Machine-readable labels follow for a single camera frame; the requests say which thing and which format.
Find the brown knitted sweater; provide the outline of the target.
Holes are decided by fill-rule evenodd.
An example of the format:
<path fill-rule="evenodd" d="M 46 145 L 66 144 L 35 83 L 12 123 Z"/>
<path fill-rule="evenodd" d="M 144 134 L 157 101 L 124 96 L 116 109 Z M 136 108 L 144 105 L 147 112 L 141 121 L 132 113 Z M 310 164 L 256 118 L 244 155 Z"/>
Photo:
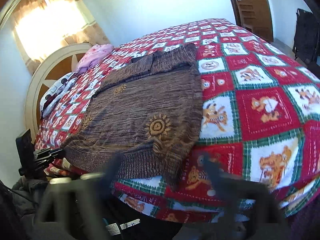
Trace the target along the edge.
<path fill-rule="evenodd" d="M 202 106 L 195 45 L 157 51 L 104 78 L 61 148 L 83 171 L 99 172 L 120 159 L 119 179 L 161 176 L 175 187 L 199 139 Z"/>

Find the white patterned pillow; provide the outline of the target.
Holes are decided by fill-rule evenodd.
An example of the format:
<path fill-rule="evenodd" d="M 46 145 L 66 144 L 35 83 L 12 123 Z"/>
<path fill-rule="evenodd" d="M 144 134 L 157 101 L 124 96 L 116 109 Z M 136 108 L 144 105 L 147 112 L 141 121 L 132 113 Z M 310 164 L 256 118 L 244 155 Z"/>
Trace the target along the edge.
<path fill-rule="evenodd" d="M 55 108 L 60 99 L 75 84 L 78 73 L 70 72 L 54 82 L 40 100 L 40 118 L 47 117 Z"/>

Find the cream wooden headboard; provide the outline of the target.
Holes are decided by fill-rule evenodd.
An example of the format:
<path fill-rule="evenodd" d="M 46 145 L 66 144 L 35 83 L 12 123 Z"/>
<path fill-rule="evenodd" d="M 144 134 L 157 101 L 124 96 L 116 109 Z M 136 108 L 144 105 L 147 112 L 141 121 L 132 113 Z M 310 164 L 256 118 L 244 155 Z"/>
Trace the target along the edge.
<path fill-rule="evenodd" d="M 78 60 L 92 47 L 89 43 L 75 43 L 49 55 L 32 75 L 24 107 L 25 129 L 34 140 L 40 125 L 40 100 L 44 93 L 62 76 L 75 69 Z"/>

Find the red checkered teddy bedspread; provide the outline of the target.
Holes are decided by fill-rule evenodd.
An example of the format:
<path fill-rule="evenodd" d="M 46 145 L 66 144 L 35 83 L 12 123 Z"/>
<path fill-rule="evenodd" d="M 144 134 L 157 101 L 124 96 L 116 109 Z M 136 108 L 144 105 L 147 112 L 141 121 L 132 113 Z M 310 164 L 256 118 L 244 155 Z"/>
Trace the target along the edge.
<path fill-rule="evenodd" d="M 197 46 L 203 119 L 200 144 L 184 162 L 177 191 L 161 177 L 121 179 L 115 195 L 171 222 L 215 222 L 222 213 L 203 152 L 228 173 L 264 183 L 286 216 L 319 195 L 319 79 L 253 33 L 225 19 L 169 27 L 117 47 L 81 75 L 40 124 L 36 149 L 59 147 L 79 128 L 91 96 L 112 70 L 181 45 Z"/>

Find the pink folded blanket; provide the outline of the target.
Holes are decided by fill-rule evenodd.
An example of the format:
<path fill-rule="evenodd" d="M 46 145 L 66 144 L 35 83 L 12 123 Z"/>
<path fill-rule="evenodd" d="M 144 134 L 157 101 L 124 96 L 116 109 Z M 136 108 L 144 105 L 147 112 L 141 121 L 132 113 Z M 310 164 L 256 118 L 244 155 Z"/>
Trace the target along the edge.
<path fill-rule="evenodd" d="M 75 65 L 73 72 L 84 73 L 97 65 L 103 58 L 114 50 L 112 44 L 94 45 L 91 47 Z"/>

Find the beige window curtain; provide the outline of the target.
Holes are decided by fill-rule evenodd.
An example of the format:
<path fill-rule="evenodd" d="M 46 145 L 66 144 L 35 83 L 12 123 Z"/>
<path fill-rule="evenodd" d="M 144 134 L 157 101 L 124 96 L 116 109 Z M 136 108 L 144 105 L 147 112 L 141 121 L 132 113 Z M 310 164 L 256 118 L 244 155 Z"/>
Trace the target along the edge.
<path fill-rule="evenodd" d="M 110 42 L 83 0 L 21 0 L 11 14 L 11 22 L 30 74 L 62 47 Z"/>

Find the brown wooden door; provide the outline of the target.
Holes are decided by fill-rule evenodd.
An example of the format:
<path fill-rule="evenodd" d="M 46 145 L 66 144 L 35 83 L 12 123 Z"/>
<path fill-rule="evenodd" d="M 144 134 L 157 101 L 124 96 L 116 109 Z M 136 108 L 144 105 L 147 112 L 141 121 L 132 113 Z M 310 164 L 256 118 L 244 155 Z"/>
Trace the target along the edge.
<path fill-rule="evenodd" d="M 267 42 L 273 42 L 273 25 L 268 0 L 231 0 L 238 25 Z"/>

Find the black bag on wall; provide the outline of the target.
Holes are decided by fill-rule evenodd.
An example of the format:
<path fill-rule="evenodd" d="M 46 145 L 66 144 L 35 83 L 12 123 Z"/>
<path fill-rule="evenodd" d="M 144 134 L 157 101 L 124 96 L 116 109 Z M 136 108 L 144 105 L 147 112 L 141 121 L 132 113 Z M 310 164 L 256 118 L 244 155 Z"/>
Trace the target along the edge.
<path fill-rule="evenodd" d="M 298 8 L 292 51 L 305 64 L 317 62 L 319 52 L 319 22 L 314 14 Z"/>

